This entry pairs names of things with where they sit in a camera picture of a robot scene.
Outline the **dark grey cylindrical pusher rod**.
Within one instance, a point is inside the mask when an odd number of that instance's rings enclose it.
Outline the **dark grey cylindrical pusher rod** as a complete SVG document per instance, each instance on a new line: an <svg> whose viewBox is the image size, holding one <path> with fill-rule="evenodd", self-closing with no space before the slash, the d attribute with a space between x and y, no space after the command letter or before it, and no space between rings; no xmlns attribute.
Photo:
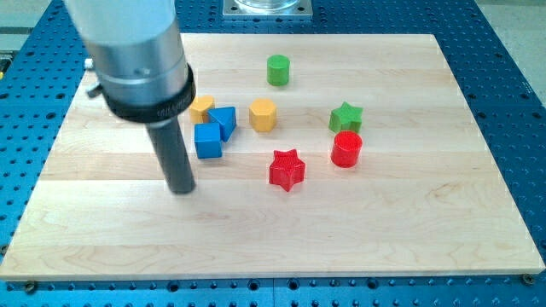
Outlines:
<svg viewBox="0 0 546 307"><path fill-rule="evenodd" d="M146 129L170 191L191 193L195 180L177 118L148 124Z"/></svg>

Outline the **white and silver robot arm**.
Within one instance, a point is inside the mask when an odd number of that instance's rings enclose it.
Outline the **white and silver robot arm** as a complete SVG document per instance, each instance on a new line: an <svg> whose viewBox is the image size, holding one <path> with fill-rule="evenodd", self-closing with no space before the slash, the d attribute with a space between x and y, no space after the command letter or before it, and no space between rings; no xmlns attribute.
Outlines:
<svg viewBox="0 0 546 307"><path fill-rule="evenodd" d="M173 0L66 0L93 60L102 95L117 117L146 126L174 194L195 180L178 116L195 98Z"/></svg>

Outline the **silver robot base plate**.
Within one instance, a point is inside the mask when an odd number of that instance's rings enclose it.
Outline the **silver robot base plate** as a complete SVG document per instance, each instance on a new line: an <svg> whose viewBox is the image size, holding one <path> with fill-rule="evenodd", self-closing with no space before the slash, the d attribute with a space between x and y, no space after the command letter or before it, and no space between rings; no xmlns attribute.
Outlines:
<svg viewBox="0 0 546 307"><path fill-rule="evenodd" d="M223 0L225 20L310 20L311 0Z"/></svg>

